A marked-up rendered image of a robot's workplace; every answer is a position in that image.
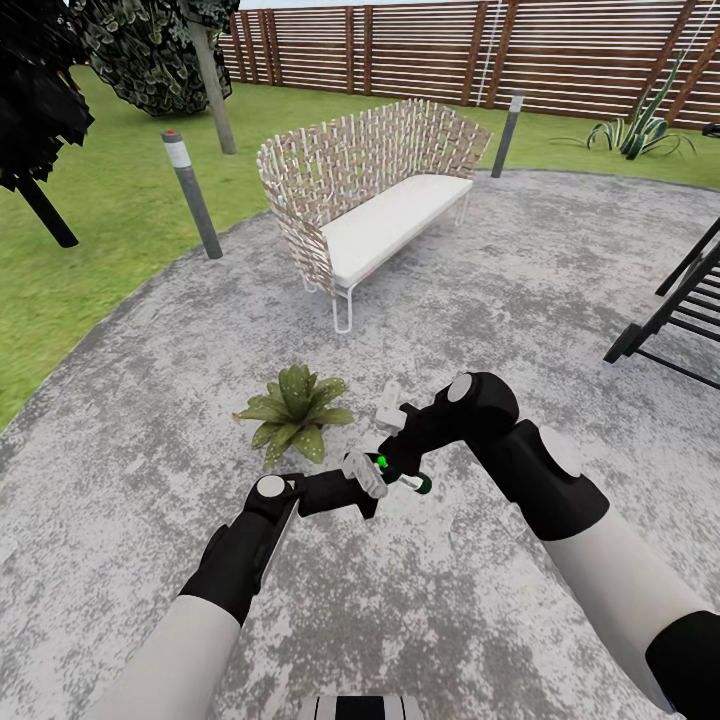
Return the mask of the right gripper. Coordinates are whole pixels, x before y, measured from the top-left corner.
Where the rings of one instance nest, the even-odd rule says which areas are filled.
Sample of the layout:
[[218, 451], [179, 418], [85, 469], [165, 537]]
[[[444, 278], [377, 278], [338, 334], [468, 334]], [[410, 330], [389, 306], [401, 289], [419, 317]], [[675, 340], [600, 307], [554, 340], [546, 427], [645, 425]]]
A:
[[404, 429], [397, 437], [383, 441], [377, 451], [386, 457], [387, 465], [399, 473], [414, 477], [420, 473], [421, 455], [440, 448], [440, 444], [431, 441], [423, 428], [423, 409], [405, 403], [399, 411], [407, 414]]

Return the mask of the insectifuge atomizer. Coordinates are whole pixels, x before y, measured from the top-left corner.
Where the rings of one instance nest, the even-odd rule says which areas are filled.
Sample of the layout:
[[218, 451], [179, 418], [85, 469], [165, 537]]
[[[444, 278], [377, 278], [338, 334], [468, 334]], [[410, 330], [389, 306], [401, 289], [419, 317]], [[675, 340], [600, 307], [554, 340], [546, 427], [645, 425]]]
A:
[[[396, 469], [394, 469], [390, 465], [387, 465], [385, 456], [376, 456], [375, 463], [378, 466], [381, 474], [397, 473]], [[421, 472], [414, 477], [409, 477], [408, 475], [401, 473], [401, 476], [395, 482], [404, 485], [405, 487], [411, 489], [411, 491], [414, 491], [419, 495], [427, 495], [432, 489], [431, 479], [429, 479], [429, 477], [425, 476]]]

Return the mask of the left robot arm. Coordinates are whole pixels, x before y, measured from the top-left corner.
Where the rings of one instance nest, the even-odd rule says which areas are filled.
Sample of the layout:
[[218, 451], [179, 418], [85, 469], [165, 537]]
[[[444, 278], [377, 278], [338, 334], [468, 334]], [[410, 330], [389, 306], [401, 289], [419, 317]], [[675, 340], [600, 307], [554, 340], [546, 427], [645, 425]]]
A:
[[80, 720], [208, 720], [227, 661], [295, 515], [356, 504], [373, 518], [401, 473], [352, 449], [336, 471], [265, 475], [237, 520], [215, 531], [201, 564], [147, 640]]

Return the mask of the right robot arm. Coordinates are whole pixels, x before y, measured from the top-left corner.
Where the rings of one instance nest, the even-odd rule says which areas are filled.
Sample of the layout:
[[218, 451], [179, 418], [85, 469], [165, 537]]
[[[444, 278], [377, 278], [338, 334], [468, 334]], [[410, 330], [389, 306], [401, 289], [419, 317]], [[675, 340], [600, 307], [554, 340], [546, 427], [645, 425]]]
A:
[[571, 446], [530, 419], [508, 384], [466, 372], [433, 405], [395, 406], [387, 381], [375, 426], [391, 427], [377, 451], [399, 473], [421, 455], [464, 440], [575, 594], [595, 633], [635, 687], [661, 711], [720, 720], [720, 614], [703, 601], [586, 478]]

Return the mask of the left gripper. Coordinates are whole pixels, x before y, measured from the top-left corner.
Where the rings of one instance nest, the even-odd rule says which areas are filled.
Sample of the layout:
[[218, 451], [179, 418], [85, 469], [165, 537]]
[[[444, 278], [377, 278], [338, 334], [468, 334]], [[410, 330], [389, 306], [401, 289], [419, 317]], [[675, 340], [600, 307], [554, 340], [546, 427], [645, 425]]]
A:
[[[336, 471], [321, 473], [327, 484], [328, 506], [326, 511], [342, 508], [344, 506], [352, 506], [356, 504], [359, 508], [362, 518], [373, 518], [376, 512], [376, 504], [378, 499], [372, 498], [366, 493], [358, 479], [347, 479], [341, 468]], [[382, 474], [384, 484], [395, 482], [401, 473]]]

